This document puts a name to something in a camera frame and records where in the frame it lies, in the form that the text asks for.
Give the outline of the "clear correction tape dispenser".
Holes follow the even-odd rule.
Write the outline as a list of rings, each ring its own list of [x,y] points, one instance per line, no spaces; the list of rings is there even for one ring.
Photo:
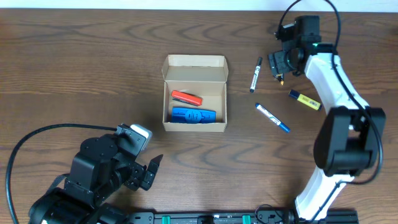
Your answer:
[[[284,74],[280,73],[274,76],[276,80],[281,84],[284,85]]]

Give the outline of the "yellow highlighter pen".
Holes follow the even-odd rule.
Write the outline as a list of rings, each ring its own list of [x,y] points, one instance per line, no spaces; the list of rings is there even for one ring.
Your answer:
[[[322,104],[321,103],[319,103],[319,102],[317,102],[317,101],[315,101],[315,100],[313,100],[313,99],[311,99],[311,98],[299,93],[298,91],[290,90],[289,91],[289,96],[291,98],[294,98],[295,100],[307,105],[308,107],[310,107],[310,108],[312,108],[314,110],[320,111],[322,109]]]

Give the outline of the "black white marker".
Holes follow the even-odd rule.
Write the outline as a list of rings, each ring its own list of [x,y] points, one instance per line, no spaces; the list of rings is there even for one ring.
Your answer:
[[[254,91],[256,89],[257,80],[258,80],[258,77],[259,77],[259,73],[261,71],[261,65],[262,65],[262,57],[259,57],[258,60],[257,60],[257,65],[256,65],[256,67],[254,69],[254,75],[253,75],[251,86],[250,86],[250,89],[249,89],[249,91],[251,93],[254,93]]]

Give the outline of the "blue plastic case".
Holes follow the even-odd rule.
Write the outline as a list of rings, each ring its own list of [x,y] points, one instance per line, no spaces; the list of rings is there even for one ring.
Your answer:
[[[174,107],[172,109],[171,122],[187,124],[215,123],[216,112],[195,108]]]

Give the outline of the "blue white marker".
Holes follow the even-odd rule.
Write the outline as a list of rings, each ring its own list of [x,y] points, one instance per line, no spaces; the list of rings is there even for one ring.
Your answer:
[[[256,103],[256,109],[259,110],[265,116],[267,116],[280,129],[282,129],[286,133],[290,133],[290,128],[287,125],[285,125],[281,120],[276,118],[270,111],[265,109],[265,107],[263,107],[261,104]]]

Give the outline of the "red black stapler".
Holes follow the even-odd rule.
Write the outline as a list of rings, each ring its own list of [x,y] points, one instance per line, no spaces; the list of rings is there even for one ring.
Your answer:
[[[202,98],[177,90],[172,91],[171,97],[175,101],[179,101],[193,106],[201,106],[203,103]]]

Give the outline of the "brown cardboard box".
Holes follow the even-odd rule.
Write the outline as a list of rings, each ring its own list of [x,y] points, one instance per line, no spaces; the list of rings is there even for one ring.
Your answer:
[[[162,66],[164,105],[162,123],[166,131],[224,132],[227,120],[228,63],[224,55],[168,55]],[[180,91],[202,99],[193,106],[172,99]],[[172,110],[177,107],[215,112],[212,123],[176,123]]]

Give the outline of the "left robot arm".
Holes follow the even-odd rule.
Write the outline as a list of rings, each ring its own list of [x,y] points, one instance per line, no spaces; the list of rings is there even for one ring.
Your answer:
[[[29,210],[30,223],[129,223],[129,215],[106,203],[126,186],[149,190],[162,155],[140,165],[136,159],[152,137],[137,124],[121,124],[113,134],[82,142],[70,172],[57,177]]]

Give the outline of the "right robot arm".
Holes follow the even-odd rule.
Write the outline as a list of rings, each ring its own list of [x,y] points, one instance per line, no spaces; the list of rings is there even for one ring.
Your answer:
[[[326,118],[313,146],[315,170],[304,190],[294,200],[286,223],[324,223],[328,209],[346,185],[375,167],[373,181],[383,160],[382,132],[386,122],[381,108],[372,108],[361,98],[346,76],[337,45],[322,42],[318,16],[296,17],[275,33],[282,49],[269,54],[271,73],[280,83],[286,73],[305,75],[314,85]]]

